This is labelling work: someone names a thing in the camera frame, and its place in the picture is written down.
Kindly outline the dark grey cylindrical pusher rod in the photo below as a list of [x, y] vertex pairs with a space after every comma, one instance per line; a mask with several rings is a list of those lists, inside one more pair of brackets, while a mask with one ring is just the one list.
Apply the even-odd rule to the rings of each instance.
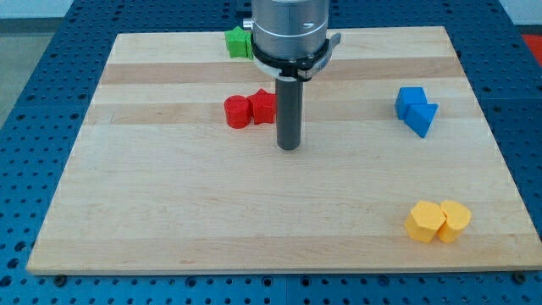
[[303, 84], [298, 81], [275, 81], [277, 144], [294, 150], [301, 143]]

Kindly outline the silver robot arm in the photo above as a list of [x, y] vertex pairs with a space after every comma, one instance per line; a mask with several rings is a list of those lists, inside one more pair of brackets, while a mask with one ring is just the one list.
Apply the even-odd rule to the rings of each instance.
[[254, 0], [250, 46], [256, 66], [275, 79], [276, 137], [283, 150], [301, 144], [304, 84], [341, 42], [327, 36], [329, 0]]

